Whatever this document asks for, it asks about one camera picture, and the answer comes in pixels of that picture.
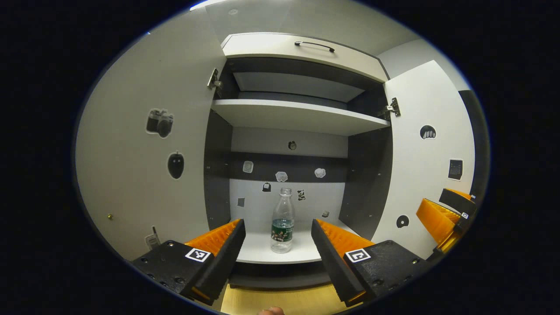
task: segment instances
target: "white shelf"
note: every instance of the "white shelf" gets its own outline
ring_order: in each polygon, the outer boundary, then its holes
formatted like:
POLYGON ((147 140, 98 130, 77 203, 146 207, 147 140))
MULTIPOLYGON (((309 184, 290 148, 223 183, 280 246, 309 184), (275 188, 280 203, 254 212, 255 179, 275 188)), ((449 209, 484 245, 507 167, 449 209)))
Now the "white shelf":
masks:
POLYGON ((383 119, 348 110, 290 101, 215 100, 212 109, 234 127, 286 129, 352 136, 391 125, 383 119))
MULTIPOLYGON (((270 221, 245 221, 245 240, 237 257, 237 262, 285 264, 320 261, 321 256, 311 237, 311 221, 297 221, 293 229, 293 243, 289 252, 278 254, 270 250, 270 221)), ((338 219, 325 220, 346 231, 356 234, 338 219)))

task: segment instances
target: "bottle label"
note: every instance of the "bottle label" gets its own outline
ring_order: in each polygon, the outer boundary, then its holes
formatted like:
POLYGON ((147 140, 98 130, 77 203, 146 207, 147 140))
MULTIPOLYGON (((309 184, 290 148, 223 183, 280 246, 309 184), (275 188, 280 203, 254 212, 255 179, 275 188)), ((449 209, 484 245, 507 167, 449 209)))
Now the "bottle label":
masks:
POLYGON ((293 227, 279 228, 272 225, 272 233, 270 237, 277 242, 287 242, 292 239, 293 227))

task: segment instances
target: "door hinge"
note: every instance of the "door hinge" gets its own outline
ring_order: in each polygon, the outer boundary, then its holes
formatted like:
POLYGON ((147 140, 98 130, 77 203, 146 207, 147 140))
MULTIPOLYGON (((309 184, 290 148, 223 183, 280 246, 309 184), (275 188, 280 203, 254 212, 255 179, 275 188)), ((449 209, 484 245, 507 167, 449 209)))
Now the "door hinge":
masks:
POLYGON ((387 105, 377 116, 383 116, 384 119, 389 120, 391 118, 391 112, 395 113, 395 117, 400 116, 399 103, 396 98, 392 98, 391 105, 387 105))
POLYGON ((215 87, 218 96, 220 98, 222 97, 223 82, 218 81, 218 69, 214 68, 212 74, 210 75, 210 79, 208 79, 208 83, 206 84, 206 86, 208 86, 208 88, 211 90, 215 87))

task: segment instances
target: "wooden floor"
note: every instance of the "wooden floor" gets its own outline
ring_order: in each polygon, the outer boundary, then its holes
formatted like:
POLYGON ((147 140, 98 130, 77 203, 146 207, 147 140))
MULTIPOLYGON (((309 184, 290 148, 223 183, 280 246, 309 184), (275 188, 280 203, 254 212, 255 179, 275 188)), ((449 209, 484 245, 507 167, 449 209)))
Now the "wooden floor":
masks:
POLYGON ((220 312, 256 315, 261 309, 271 306, 281 307, 286 315, 330 315, 348 309, 338 298, 332 284, 298 290, 232 289, 228 284, 223 292, 220 312))

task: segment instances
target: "ceiling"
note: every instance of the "ceiling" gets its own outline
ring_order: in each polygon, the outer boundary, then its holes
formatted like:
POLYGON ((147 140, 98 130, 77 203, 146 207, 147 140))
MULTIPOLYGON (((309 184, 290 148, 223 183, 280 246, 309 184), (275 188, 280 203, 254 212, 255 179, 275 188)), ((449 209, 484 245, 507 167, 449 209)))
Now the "ceiling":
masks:
POLYGON ((352 0, 228 0, 206 6, 220 42, 229 34, 314 36, 372 55, 420 39, 391 18, 352 0))

